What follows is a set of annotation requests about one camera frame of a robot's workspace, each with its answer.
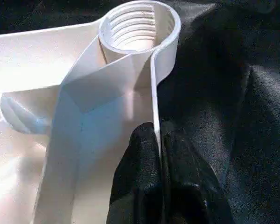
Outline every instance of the black cloth background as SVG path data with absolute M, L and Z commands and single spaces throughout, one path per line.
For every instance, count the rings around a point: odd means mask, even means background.
M 0 0 L 0 34 L 90 22 L 123 2 Z M 189 134 L 236 223 L 280 223 L 280 0 L 164 2 L 182 32 L 161 121 Z

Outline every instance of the molded plastic structure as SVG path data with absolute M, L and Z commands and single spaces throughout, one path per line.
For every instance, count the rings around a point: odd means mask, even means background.
M 133 129 L 153 122 L 160 144 L 156 86 L 175 63 L 178 14 L 166 4 L 140 0 L 81 25 L 86 27 L 92 38 L 60 86 L 42 82 L 45 89 L 0 97 L 0 113 L 14 129 L 50 135 L 34 224 L 105 222 L 113 174 Z M 37 91 L 51 91 L 56 101 L 31 103 L 25 92 Z

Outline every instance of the gloved hand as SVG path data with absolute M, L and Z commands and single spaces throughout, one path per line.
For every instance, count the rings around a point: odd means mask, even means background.
M 212 168 L 182 130 L 161 127 L 162 167 L 153 124 L 132 133 L 113 179 L 108 224 L 232 224 Z

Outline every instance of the white plastic part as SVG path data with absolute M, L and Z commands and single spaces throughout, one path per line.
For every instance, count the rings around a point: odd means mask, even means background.
M 160 143 L 156 86 L 174 66 L 180 29 L 177 13 L 156 1 L 129 2 L 102 19 L 60 87 L 32 223 L 105 223 L 133 129 L 153 122 Z
M 0 35 L 0 127 L 15 146 L 43 147 L 51 135 L 31 223 L 105 222 L 133 129 L 153 122 L 160 144 L 156 86 L 174 66 L 180 29 L 171 7 L 141 0 L 93 23 Z

